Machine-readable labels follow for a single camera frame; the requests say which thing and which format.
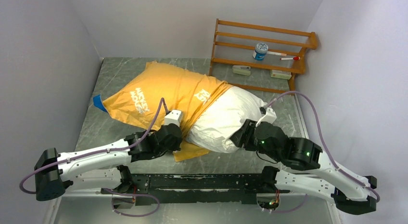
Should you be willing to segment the white pillow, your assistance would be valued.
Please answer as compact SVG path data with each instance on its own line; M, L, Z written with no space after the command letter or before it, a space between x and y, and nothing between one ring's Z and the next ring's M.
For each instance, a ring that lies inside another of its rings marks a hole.
M260 107L267 103L261 98L233 86L204 111L191 127L186 141L218 153L233 153L239 148L230 140L247 119L258 121Z

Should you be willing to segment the blue orange cartoon pillowcase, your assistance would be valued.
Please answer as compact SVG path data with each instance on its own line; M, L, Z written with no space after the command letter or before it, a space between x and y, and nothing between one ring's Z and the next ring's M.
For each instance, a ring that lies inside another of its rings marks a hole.
M96 108L122 123L156 130L164 124L167 111L183 112L181 150L176 162L197 158L210 151L186 141L193 124L232 85L215 77L166 63L147 62L145 70L109 98L93 97Z

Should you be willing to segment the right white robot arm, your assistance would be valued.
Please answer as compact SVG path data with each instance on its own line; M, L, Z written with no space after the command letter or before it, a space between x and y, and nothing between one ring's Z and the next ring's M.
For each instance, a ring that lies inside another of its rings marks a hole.
M304 193L324 199L340 211L362 215L376 211L377 187L374 176L359 176L342 169L318 144L301 137L289 137L277 126L267 122L259 125L246 120L230 140L246 151L265 154L292 173L274 166L265 166L253 190L256 193Z

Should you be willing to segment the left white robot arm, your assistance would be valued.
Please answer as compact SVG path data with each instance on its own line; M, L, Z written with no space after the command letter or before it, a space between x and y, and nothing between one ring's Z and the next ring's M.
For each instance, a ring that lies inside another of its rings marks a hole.
M58 153L56 148L46 149L34 166L36 200L48 201L68 191L91 188L127 193L134 185L130 163L180 150L181 141L180 127L169 124L88 150Z

